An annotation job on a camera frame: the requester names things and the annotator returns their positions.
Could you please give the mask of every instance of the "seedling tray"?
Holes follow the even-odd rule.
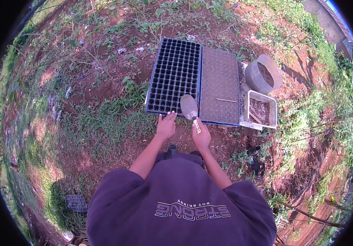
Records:
[[[228,52],[203,47],[202,70],[200,119],[216,125],[239,126],[240,90],[236,57]]]
[[[184,94],[198,102],[201,59],[200,44],[162,38],[150,77],[145,111],[153,114],[175,111],[182,116],[180,98]]]

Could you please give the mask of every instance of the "empty seedling tray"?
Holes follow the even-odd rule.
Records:
[[[191,95],[199,98],[201,83],[200,44],[179,39],[162,38],[145,105],[147,113],[166,114],[175,111],[180,116],[180,98]]]

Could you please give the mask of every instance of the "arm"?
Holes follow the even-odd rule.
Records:
[[[217,161],[213,158],[208,146],[211,141],[211,134],[209,133],[208,128],[204,125],[199,118],[197,118],[197,122],[200,126],[201,133],[197,134],[196,127],[193,124],[193,140],[196,144],[199,152],[201,153],[206,168],[208,169],[209,175],[213,178],[215,183],[220,187],[220,189],[224,189],[230,186],[231,180],[228,178],[223,169],[219,166]]]
[[[172,113],[168,112],[164,119],[162,119],[161,114],[159,115],[156,135],[130,166],[130,171],[140,175],[143,179],[146,179],[153,168],[160,148],[164,145],[164,142],[175,133],[176,117],[177,115],[174,111],[172,111]]]

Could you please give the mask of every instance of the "person's right hand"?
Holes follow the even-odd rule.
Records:
[[[204,125],[199,118],[197,118],[197,122],[201,129],[201,133],[197,134],[196,126],[193,124],[192,134],[194,143],[196,144],[197,149],[201,152],[208,149],[209,142],[211,141],[211,134],[206,125]]]

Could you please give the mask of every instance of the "purple t-shirt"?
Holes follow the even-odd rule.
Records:
[[[145,180],[122,168],[107,173],[89,204],[91,246],[271,246],[274,217],[254,184],[222,190],[198,156],[186,156],[156,163]]]

